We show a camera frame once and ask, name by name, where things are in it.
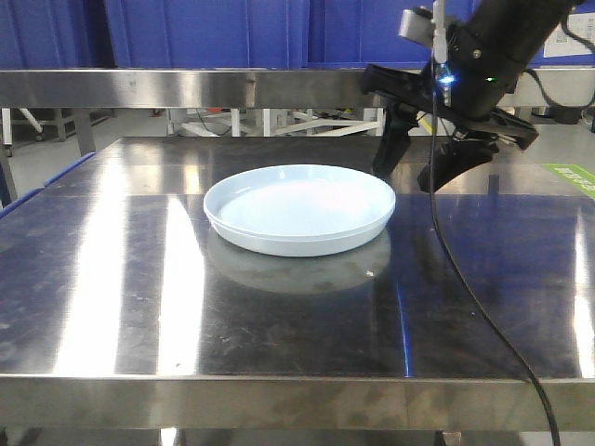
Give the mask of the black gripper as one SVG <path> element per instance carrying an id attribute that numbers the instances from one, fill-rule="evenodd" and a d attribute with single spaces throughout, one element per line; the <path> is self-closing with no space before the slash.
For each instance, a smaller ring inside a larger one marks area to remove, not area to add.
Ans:
<path id="1" fill-rule="evenodd" d="M 462 131 L 482 132 L 511 138 L 526 149 L 537 137 L 533 125 L 497 107 L 505 94 L 512 91 L 526 64 L 510 59 L 502 49 L 485 46 L 475 33 L 465 27 L 447 32 L 446 69 L 430 66 L 413 73 L 370 64 L 361 78 L 364 93 L 386 98 L 386 120 L 377 154 L 372 162 L 375 176 L 386 178 L 393 172 L 410 147 L 409 131 L 418 127 L 418 111 L 431 112 L 431 90 L 438 98 L 437 114 Z M 490 163 L 499 153 L 493 140 L 449 140 L 434 152 L 434 170 L 427 164 L 417 183 L 422 191 L 442 186 L 479 165 Z"/>

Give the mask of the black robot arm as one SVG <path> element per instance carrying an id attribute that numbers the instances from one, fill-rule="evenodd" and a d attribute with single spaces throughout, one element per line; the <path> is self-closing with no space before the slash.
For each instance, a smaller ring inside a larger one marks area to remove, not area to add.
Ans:
<path id="1" fill-rule="evenodd" d="M 419 73 L 376 64 L 364 71 L 362 92 L 386 100 L 374 174 L 388 177 L 402 160 L 419 112 L 432 113 L 455 127 L 418 176 L 425 192 L 491 162 L 501 137 L 526 149 L 536 139 L 536 129 L 497 104 L 514 89 L 519 75 L 573 6 L 572 1 L 482 1 L 468 20 L 447 20 L 442 29 L 429 11 L 405 11 L 401 33 L 432 47 L 434 53 Z"/>

